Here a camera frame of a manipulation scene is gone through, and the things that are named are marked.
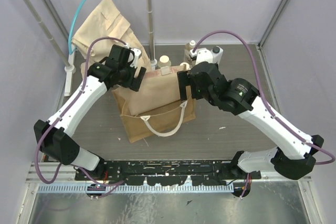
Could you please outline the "brown burlap canvas bag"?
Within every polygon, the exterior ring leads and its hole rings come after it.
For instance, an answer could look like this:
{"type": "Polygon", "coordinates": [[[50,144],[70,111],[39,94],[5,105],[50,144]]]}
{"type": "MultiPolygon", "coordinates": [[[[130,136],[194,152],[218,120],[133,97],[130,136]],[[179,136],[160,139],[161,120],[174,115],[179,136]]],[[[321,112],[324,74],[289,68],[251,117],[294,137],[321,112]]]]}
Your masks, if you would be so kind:
{"type": "Polygon", "coordinates": [[[138,92],[118,87],[112,91],[131,143],[151,135],[174,135],[185,122],[196,119],[196,100],[187,88],[187,100],[180,100],[177,73],[186,67],[163,67],[146,72],[138,92]]]}

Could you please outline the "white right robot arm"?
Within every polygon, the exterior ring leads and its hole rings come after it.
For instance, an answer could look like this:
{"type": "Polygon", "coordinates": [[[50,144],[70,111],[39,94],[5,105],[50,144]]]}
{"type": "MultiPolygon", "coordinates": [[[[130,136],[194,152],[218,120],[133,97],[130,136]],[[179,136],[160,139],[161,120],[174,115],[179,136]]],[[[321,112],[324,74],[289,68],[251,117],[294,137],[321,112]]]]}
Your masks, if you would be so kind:
{"type": "Polygon", "coordinates": [[[177,78],[182,101],[187,99],[186,88],[190,87],[193,99],[205,99],[210,105],[246,120],[275,143],[276,147],[266,151],[238,151],[230,163],[233,177],[241,179],[252,172],[274,171],[298,180],[312,172],[317,150],[311,144],[321,147],[324,139],[301,132],[275,113],[250,82],[242,78],[227,80],[216,63],[208,62],[178,72],[177,78]]]}

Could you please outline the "cream bottle with cap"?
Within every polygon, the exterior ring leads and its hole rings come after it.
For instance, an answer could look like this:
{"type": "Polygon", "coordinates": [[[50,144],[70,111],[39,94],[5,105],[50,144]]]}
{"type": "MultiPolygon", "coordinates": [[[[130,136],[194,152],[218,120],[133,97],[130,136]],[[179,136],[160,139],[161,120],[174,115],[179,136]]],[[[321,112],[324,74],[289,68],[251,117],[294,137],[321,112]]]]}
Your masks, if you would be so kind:
{"type": "Polygon", "coordinates": [[[186,70],[190,69],[190,65],[187,62],[182,62],[180,65],[184,66],[186,70]]]}

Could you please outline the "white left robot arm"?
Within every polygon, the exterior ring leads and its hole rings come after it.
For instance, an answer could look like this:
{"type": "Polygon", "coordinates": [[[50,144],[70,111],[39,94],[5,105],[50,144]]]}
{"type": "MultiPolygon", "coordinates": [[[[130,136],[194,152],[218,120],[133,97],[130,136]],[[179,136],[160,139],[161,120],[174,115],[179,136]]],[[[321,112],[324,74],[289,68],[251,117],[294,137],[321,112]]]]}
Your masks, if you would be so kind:
{"type": "Polygon", "coordinates": [[[138,66],[141,56],[138,48],[113,45],[107,57],[93,63],[86,79],[61,109],[47,121],[35,123],[39,151],[63,165],[86,169],[93,180],[101,179],[105,174],[102,158],[80,147],[72,136],[86,113],[109,89],[122,86],[139,90],[146,72],[145,67],[138,66]]]}

